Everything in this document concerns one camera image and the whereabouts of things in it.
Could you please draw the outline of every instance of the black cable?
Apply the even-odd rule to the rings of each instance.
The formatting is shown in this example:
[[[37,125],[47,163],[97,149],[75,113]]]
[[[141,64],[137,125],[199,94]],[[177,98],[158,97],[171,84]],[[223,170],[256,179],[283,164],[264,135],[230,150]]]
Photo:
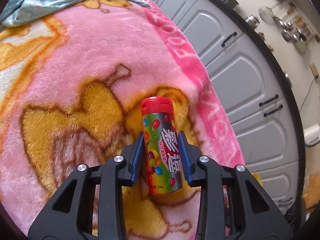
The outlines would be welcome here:
[[[309,96],[309,94],[310,94],[310,91],[311,91],[311,87],[312,87],[312,85],[313,85],[313,83],[314,83],[315,81],[316,81],[316,80],[313,79],[313,81],[311,82],[310,87],[309,87],[308,94],[306,95],[306,98],[303,100],[303,103],[302,103],[302,106],[300,107],[299,113],[301,112],[301,109],[303,108],[303,105],[304,105],[305,101],[307,100],[307,98],[308,98],[308,96]]]

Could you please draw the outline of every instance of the wall socket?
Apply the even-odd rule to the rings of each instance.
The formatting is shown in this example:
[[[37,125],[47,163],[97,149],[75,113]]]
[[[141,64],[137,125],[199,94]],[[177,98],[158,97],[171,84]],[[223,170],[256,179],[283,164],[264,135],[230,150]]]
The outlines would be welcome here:
[[[320,78],[319,78],[319,72],[318,72],[318,70],[316,68],[316,64],[312,63],[310,65],[310,68],[311,68],[311,71],[313,73],[313,76],[315,77],[316,83],[319,83]]]

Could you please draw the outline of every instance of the silver bolt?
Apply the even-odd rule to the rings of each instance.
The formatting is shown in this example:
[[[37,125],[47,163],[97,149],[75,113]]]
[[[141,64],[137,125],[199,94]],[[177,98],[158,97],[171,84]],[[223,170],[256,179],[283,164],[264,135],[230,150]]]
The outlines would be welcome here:
[[[115,161],[115,162],[117,162],[117,163],[119,163],[119,162],[122,162],[123,161],[123,156],[121,156],[121,155],[117,155],[117,156],[115,156],[114,158],[113,158],[113,160]]]
[[[85,171],[86,168],[87,168],[87,165],[85,165],[85,164],[80,164],[80,165],[78,166],[78,171]]]
[[[201,156],[199,158],[199,160],[202,162],[202,163],[207,163],[209,161],[209,158],[207,156]]]
[[[243,165],[237,165],[236,168],[237,168],[238,171],[241,171],[241,172],[245,171],[245,167]]]

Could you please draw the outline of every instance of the black handle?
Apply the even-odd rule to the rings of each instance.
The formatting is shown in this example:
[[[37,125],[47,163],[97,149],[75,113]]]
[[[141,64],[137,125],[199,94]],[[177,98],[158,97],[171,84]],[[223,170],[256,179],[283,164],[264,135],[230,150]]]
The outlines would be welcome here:
[[[279,107],[276,108],[275,110],[272,110],[272,111],[269,112],[269,113],[264,113],[264,114],[263,114],[263,117],[267,117],[268,115],[271,115],[271,114],[275,113],[276,111],[279,111],[279,110],[282,109],[282,108],[283,108],[283,105],[279,105]]]
[[[268,99],[267,101],[264,101],[264,102],[260,102],[260,103],[259,103],[259,106],[263,106],[263,105],[265,105],[265,104],[267,104],[267,103],[270,103],[271,101],[273,101],[273,100],[275,100],[275,99],[278,99],[278,98],[279,98],[279,95],[276,94],[273,98],[270,98],[270,99]]]
[[[230,34],[224,41],[223,43],[221,44],[221,47],[224,47],[225,46],[225,43],[232,37],[232,36],[237,36],[237,32],[234,32],[232,34]]]

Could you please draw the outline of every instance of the red cap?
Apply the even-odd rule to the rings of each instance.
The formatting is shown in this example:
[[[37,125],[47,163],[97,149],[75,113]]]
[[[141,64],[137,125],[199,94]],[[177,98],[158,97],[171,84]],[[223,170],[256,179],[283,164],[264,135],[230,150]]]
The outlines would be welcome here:
[[[142,116],[152,113],[173,114],[173,105],[169,98],[151,97],[143,99],[141,102]]]

